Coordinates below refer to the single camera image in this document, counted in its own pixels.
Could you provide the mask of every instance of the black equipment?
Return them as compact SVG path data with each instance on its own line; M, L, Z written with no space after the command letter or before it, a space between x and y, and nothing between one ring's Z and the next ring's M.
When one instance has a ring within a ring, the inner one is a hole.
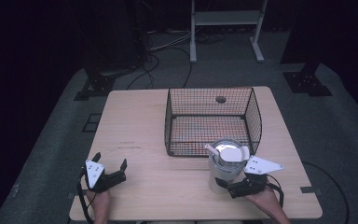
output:
M264 190L266 186L269 186L272 189L275 189L279 192L280 198L279 203L283 207L283 191L281 187L278 187L274 184L271 184L267 181L267 175L253 175L246 174L246 177L241 181L234 184L228 184L227 181L216 178L216 183L218 186L227 189L231 198L243 197L246 195L257 194Z
M92 158L91 161L97 162L100 158L101 158L101 153L98 152L94 156L94 158ZM101 164L100 164L100 166L97 166L96 169L100 169L101 167L103 167L103 166L101 166ZM97 193L104 192L104 191L116 186L117 184L120 184L121 182L126 181L127 177L126 177L126 175L124 173L126 168L127 168L127 160L126 159L124 159L124 161L122 162L122 164L120 166L120 170L116 171L116 172L114 172L114 173L112 173L110 175L106 175L104 173L104 168L102 168L101 175L99 176L99 178L96 181L95 185L93 185L91 187L90 178L88 176L88 172L90 172L90 167L87 167L86 163L81 167L80 176L79 176L79 179L78 179L78 182L77 182L77 193L79 195L79 199L80 199L81 205L83 207L84 216L86 217L86 220L88 221L88 223L92 224L93 221L90 218L90 215L89 215L89 212L88 212L88 207L86 206L86 201L84 200L83 189L81 187L81 178L83 177L83 175L86 178L86 183L87 183L88 189L97 194Z

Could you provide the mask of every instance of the robotic arm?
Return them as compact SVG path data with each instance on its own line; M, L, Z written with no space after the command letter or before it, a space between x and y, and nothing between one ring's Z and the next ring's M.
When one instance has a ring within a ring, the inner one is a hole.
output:
M281 187L268 183L267 181L267 173L281 169L283 169L283 166L278 163L251 156L244 168L245 178L242 181L228 184L227 181L219 178L215 180L218 186L228 190L233 199L250 194L257 194L263 191L266 186L269 186L279 192L279 202L281 206L283 206L284 194Z
M90 218L88 207L86 206L86 201L84 200L83 189L81 187L81 178L83 175L85 176L88 189L95 193L104 192L116 186L117 184L126 181L127 179L124 173L127 168L126 159L124 159L124 161L121 163L119 171L116 171L110 175L106 175L104 173L104 166L97 162L100 158L101 153L98 152L91 161L86 160L86 163L81 168L80 176L77 182L77 193L83 207L83 213L88 223L91 224L93 221Z

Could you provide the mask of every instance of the shelf leg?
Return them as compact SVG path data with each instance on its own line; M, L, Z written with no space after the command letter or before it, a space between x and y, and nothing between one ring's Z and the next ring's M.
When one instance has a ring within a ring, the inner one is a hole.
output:
M261 25L263 24L264 15L266 14L266 7L267 7L267 2L268 1L269 0L264 0L263 6L260 9L260 16L258 18L257 26L255 28L255 37L250 38L252 47L253 47L254 52L255 52L255 57L257 58L257 61L259 63L264 62L264 57L263 57L263 54L261 53L260 47L258 47L257 41L258 41L258 37L260 36Z
M190 40L190 62L197 62L197 49L196 49L196 9L195 0L191 1L191 40Z

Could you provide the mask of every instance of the wooden table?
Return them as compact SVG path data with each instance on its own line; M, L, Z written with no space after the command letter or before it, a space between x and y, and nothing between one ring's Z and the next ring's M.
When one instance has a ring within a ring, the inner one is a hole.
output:
M110 189L110 219L268 218L246 199L213 193L208 187L207 158L167 155L163 137L167 94L168 90L141 90L112 91L108 96L89 159L101 152L99 163L107 174L117 171L124 159L128 161L127 181ZM283 210L289 218L320 217L322 208L315 194L301 192L301 187L310 187L310 181L270 89L255 87L255 95L263 120L257 156L285 167L271 173L282 185ZM85 220L77 197L70 218Z

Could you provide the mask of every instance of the wire basket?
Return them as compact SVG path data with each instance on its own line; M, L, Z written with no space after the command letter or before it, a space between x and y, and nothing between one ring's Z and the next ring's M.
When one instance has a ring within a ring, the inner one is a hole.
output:
M205 144L235 139L255 154L261 116L253 88L169 89L165 147L174 157L208 157Z

